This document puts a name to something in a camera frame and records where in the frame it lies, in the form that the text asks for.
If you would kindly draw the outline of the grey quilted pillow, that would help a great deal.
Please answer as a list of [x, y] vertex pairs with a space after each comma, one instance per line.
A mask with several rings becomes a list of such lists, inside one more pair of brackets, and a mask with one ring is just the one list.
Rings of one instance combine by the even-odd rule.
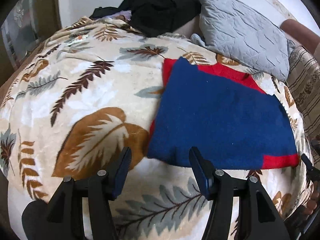
[[286, 81], [289, 41], [265, 16], [239, 0], [199, 0], [202, 35], [191, 42]]

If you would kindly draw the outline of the red and blue sweater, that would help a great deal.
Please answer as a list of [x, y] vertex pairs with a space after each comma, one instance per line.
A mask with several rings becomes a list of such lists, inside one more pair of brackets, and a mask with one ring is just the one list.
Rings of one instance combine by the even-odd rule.
[[147, 156], [189, 167], [189, 151], [225, 170], [295, 167], [299, 156], [285, 108], [247, 73], [222, 64], [165, 59], [164, 93]]

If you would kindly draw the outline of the black clothing pile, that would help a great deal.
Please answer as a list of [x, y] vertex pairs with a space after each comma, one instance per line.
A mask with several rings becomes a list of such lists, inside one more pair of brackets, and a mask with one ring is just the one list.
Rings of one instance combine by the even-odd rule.
[[130, 11], [129, 25], [147, 37], [172, 33], [201, 12], [199, 0], [123, 0], [119, 7], [98, 7], [89, 17], [97, 20]]

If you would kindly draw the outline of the leaf patterned fleece blanket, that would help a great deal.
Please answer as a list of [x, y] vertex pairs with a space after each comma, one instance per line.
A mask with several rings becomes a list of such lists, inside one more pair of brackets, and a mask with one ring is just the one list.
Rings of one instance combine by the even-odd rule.
[[274, 76], [193, 44], [178, 34], [146, 38], [121, 20], [82, 18], [50, 37], [10, 80], [1, 102], [1, 171], [8, 180], [10, 226], [26, 239], [26, 208], [47, 204], [63, 178], [95, 175], [122, 148], [132, 162], [110, 208], [120, 239], [200, 239], [212, 202], [189, 167], [147, 156], [150, 128], [164, 93], [165, 59], [222, 64], [247, 73], [285, 108], [299, 163], [265, 170], [224, 170], [262, 183], [280, 217], [288, 218], [313, 190], [301, 155], [312, 157], [303, 116], [289, 87]]

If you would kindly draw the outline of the wooden glass door wardrobe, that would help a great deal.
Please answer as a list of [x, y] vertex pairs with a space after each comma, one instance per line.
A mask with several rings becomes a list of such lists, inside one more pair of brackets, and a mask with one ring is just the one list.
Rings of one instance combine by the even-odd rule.
[[1, 0], [1, 85], [60, 28], [58, 0]]

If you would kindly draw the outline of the striped brown bedsheet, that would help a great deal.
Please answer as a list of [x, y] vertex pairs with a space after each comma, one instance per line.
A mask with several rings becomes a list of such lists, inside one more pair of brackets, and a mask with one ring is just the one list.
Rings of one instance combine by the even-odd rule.
[[310, 140], [319, 140], [319, 63], [298, 46], [289, 57], [289, 65], [287, 84], [303, 115], [305, 133]]

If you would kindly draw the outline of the pink bolster pillow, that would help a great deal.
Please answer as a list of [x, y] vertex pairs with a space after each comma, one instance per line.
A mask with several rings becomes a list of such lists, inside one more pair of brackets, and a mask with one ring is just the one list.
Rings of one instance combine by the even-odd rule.
[[319, 36], [316, 33], [292, 19], [285, 20], [280, 28], [303, 45], [308, 52], [314, 54], [319, 45]]

